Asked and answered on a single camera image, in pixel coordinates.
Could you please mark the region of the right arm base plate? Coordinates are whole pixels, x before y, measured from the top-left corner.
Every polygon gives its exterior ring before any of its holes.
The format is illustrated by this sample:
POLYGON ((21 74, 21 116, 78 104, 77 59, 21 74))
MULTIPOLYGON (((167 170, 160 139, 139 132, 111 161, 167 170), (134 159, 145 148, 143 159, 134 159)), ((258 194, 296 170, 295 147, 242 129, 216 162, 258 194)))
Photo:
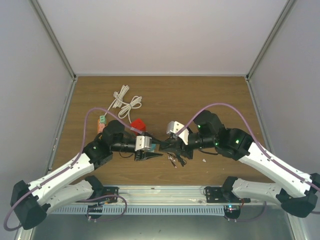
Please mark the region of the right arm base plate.
POLYGON ((205 195, 207 203, 241 204, 243 202, 240 198, 235 197, 234 195, 225 197, 221 186, 206 186, 203 189, 203 194, 205 195))

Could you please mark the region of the orange power strip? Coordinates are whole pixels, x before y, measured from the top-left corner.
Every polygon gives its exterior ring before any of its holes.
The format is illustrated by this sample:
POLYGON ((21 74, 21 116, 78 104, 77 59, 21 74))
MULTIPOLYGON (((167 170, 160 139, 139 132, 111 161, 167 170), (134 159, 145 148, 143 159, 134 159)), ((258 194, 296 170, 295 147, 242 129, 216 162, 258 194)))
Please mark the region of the orange power strip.
POLYGON ((97 121, 97 133, 102 133, 103 129, 105 128, 105 124, 103 122, 100 122, 100 120, 97 121))

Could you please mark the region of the red cube adapter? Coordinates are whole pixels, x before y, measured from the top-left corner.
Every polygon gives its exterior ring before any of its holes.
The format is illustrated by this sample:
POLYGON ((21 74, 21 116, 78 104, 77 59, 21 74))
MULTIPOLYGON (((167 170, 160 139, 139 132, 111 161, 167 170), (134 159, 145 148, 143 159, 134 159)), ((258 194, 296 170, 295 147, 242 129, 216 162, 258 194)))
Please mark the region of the red cube adapter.
POLYGON ((146 124, 140 118, 135 119, 130 126, 142 132, 146 131, 146 124))

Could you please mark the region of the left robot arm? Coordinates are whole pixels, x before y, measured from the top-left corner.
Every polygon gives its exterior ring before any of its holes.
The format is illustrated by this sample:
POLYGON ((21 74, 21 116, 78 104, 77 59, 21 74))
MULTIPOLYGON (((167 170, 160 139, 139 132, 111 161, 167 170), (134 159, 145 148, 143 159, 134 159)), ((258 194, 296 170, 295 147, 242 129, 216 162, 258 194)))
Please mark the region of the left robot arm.
POLYGON ((108 163, 115 152, 133 154, 135 161, 157 158, 159 153, 150 151, 152 144, 151 136, 133 136, 120 121, 110 121, 67 163, 30 183, 21 180, 14 185, 10 206, 19 226, 32 229, 54 210, 74 202, 98 202, 103 197, 103 186, 89 174, 108 163))

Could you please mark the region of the green USB charger plug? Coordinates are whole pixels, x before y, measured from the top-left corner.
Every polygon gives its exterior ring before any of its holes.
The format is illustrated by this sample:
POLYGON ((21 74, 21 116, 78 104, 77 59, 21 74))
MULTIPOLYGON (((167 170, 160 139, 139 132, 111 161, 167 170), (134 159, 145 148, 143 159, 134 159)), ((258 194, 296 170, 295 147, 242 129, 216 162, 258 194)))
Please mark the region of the green USB charger plug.
POLYGON ((107 120, 106 120, 106 116, 105 115, 101 115, 99 117, 99 123, 100 124, 106 124, 107 120))

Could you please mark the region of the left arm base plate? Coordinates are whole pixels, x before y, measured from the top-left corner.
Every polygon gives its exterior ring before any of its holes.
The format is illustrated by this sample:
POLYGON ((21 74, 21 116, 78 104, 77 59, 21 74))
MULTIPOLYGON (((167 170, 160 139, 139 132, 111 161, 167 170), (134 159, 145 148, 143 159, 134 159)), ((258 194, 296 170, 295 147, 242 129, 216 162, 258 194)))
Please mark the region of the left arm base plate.
POLYGON ((104 197, 98 200, 99 204, 113 204, 118 202, 118 198, 114 195, 118 195, 119 187, 117 186, 104 186, 100 197, 108 195, 108 197, 104 197))

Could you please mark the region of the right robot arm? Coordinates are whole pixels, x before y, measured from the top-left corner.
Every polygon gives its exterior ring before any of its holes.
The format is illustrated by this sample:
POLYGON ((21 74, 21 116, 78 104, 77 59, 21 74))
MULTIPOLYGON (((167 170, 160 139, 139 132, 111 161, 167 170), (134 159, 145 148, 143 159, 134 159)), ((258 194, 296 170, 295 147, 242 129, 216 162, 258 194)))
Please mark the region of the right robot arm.
POLYGON ((227 177, 221 196, 228 203, 236 199, 266 201, 299 218, 314 212, 320 187, 318 173, 309 174, 292 167, 255 142, 247 132, 226 128, 219 117, 208 110, 203 110, 193 122, 197 132, 171 121, 167 125, 170 137, 160 144, 159 151, 191 160, 195 150, 214 148, 216 154, 248 165, 272 180, 272 183, 263 183, 227 177))

